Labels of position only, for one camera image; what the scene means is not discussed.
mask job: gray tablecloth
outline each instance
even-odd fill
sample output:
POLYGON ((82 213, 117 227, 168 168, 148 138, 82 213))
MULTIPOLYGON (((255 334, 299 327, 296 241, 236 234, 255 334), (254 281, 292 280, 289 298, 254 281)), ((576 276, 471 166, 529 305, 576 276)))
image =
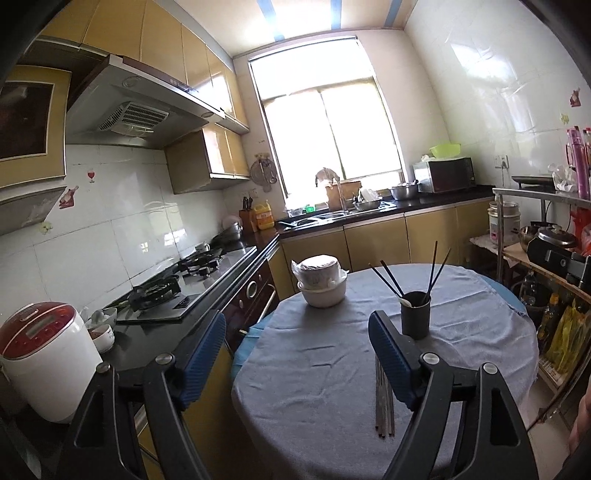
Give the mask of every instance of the gray tablecloth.
MULTIPOLYGON (((405 291, 424 290, 430 265, 391 267, 405 291)), ((519 404, 537 372, 529 318, 513 310, 478 275, 444 267, 433 289, 430 335, 422 351, 450 365, 493 362, 519 404)), ((368 317, 384 310, 400 327, 400 304, 371 270, 349 275, 347 296, 331 309, 284 300, 234 383, 232 398, 274 480, 378 480, 394 457, 411 417, 395 400, 396 434, 375 430, 375 354, 368 317)), ((436 470, 452 456, 460 405, 450 410, 436 470)))

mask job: yellow bottle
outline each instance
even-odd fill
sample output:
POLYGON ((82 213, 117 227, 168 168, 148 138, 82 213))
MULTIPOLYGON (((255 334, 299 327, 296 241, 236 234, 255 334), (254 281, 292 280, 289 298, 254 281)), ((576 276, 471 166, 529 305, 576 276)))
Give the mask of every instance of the yellow bottle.
POLYGON ((275 220, 273 219, 273 213, 271 212, 271 205, 269 201, 265 200, 265 203, 255 205, 254 211, 256 214, 256 224, 259 230, 266 230, 275 226, 275 220))

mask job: range hood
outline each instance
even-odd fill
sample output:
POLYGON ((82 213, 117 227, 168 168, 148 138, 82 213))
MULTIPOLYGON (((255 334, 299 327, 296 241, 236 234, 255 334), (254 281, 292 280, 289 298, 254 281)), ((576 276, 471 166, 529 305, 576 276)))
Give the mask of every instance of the range hood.
POLYGON ((149 65, 108 55, 69 99, 66 144, 162 149, 225 119, 195 91, 149 65))

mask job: red rice cooker lid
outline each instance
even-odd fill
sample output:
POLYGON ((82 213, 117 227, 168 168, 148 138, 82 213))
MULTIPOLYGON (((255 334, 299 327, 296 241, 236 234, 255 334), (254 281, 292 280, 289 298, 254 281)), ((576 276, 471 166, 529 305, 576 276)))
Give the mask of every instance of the red rice cooker lid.
POLYGON ((76 309, 60 301, 44 301, 21 308, 0 327, 0 355, 16 360, 32 355, 63 332, 76 309))

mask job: ceiling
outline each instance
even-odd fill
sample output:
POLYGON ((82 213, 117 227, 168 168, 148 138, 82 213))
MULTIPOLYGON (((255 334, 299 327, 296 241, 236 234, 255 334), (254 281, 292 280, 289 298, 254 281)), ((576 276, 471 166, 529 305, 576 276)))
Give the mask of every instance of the ceiling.
POLYGON ((175 0, 236 57, 286 38, 351 28, 404 28, 417 0, 175 0))

